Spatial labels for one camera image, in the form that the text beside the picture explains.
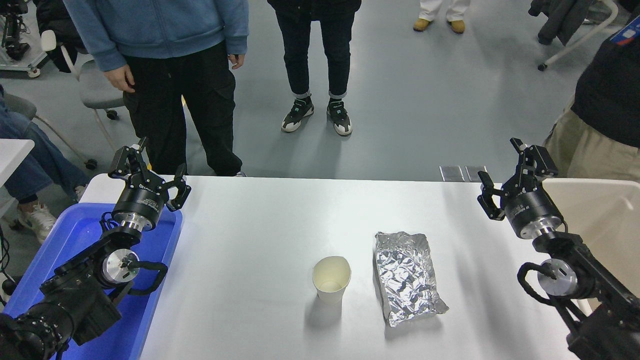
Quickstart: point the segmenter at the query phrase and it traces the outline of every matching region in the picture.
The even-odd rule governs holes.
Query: hand
[[[228,58],[229,62],[234,64],[234,66],[231,67],[232,70],[236,70],[244,64],[244,54],[230,54]]]
[[[136,82],[133,80],[133,74],[131,74],[131,69],[128,65],[124,65],[123,67],[110,71],[105,71],[104,76],[116,89],[126,92],[136,92],[132,88]]]

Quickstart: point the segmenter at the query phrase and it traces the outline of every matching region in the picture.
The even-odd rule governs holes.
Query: aluminum foil
[[[444,314],[449,306],[436,291],[431,250],[424,234],[376,234],[376,271],[383,312],[391,327],[423,314]]]

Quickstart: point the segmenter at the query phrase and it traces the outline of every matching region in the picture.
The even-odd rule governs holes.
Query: white table
[[[506,221],[487,219],[477,183],[188,183],[142,360],[576,359],[555,309],[516,281],[522,263],[547,257]],[[82,201],[114,203],[123,187],[94,177]],[[384,322],[374,284],[378,231],[426,234],[446,314],[395,329]],[[311,282],[316,261],[331,255],[353,272],[337,307],[320,303]]]
[[[33,140],[0,139],[0,186],[4,185],[4,182],[27,157],[33,146]],[[9,197],[4,189],[0,190],[2,190],[0,192],[0,200],[2,200],[0,201],[0,217],[2,217],[15,204],[15,199]],[[0,274],[0,283],[5,279],[5,276]],[[9,299],[3,291],[0,291],[0,297],[5,301]]]
[[[33,140],[0,139],[0,186],[33,149]]]

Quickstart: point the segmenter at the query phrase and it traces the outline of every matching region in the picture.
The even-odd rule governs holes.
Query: concrete floor
[[[522,1],[474,0],[465,14],[467,30],[457,35],[444,19],[446,9],[427,31],[417,33],[412,24],[418,1],[365,0],[353,26],[345,98],[354,130],[344,138],[326,121],[324,111],[316,111],[295,133],[280,131],[292,105],[282,37],[267,2],[250,0],[249,51],[244,66],[234,71],[234,149],[244,161],[243,170],[255,177],[441,181],[439,165],[486,165],[494,180],[506,180],[517,161],[509,139],[542,143],[580,73],[615,30],[598,34],[540,72],[537,65],[563,47],[557,39],[549,46],[537,42],[547,18],[531,17],[528,8]],[[581,27],[574,41],[590,29]],[[311,92],[318,109],[324,110],[328,80],[319,30],[314,23]],[[89,58],[82,56],[80,62]],[[98,169],[87,174],[107,170],[113,152],[81,104],[73,76],[51,63],[36,79],[23,72],[0,76],[7,92],[33,101],[41,116],[99,162]],[[119,145],[136,143],[126,109],[117,110],[116,121],[102,113],[108,131]],[[52,140],[84,168],[59,139]],[[189,173],[211,175],[190,122],[188,140]],[[56,186],[39,195],[55,215],[72,204]],[[32,235],[2,225],[12,242],[9,271],[21,274],[38,243]]]

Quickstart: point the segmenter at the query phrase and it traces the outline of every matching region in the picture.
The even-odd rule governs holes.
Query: yellow shoe
[[[428,21],[425,19],[418,19],[418,21],[416,21],[415,24],[413,24],[413,30],[415,31],[427,30],[427,26],[429,26],[430,22],[431,21]]]
[[[462,34],[465,32],[465,22],[462,20],[449,21],[449,25],[451,25],[451,29],[456,34]]]

